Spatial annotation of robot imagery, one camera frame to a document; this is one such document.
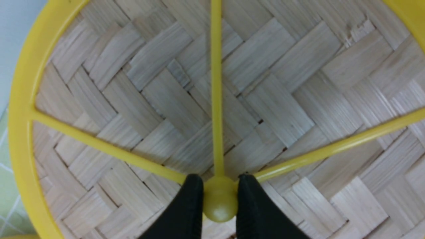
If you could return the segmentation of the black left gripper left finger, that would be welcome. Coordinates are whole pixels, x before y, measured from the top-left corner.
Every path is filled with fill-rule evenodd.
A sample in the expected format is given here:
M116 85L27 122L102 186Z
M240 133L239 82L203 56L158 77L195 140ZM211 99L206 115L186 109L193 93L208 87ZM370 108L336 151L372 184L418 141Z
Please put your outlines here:
M204 185L190 174L173 201L140 239L200 239L202 237Z

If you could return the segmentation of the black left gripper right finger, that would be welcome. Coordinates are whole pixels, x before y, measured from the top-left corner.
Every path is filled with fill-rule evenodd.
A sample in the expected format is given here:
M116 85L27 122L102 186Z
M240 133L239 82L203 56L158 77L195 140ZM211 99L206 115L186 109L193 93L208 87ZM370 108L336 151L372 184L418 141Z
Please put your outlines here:
M258 180L250 174L239 176L238 239L308 239L270 199Z

